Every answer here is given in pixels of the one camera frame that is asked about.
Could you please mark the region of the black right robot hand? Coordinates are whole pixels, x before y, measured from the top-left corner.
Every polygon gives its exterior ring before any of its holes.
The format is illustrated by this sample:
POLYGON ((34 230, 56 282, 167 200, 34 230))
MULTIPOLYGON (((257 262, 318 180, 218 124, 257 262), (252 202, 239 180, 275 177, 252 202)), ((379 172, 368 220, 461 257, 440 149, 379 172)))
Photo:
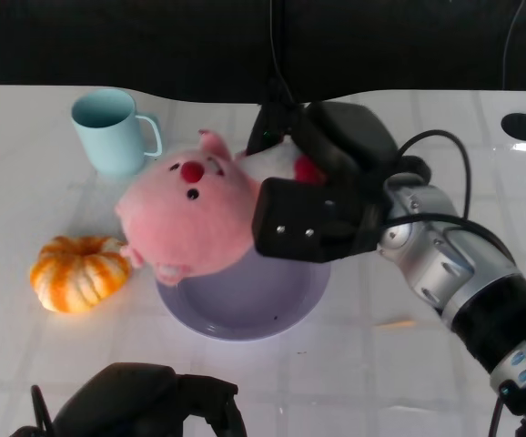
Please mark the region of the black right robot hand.
POLYGON ((266 178, 252 222, 261 255, 324 263, 376 249, 391 209, 384 179, 397 145, 367 108, 312 103, 269 112, 253 132, 285 135, 322 183, 266 178))

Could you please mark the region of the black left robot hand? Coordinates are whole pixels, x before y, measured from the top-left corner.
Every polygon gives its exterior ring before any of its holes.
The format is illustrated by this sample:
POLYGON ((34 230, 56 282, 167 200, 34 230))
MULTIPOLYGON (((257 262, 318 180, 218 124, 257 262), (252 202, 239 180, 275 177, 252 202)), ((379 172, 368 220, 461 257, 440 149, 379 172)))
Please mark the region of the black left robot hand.
POLYGON ((238 386, 177 374, 164 365, 118 362, 77 391, 51 420, 46 436, 182 436, 184 422, 205 420, 216 436, 245 436, 238 386))

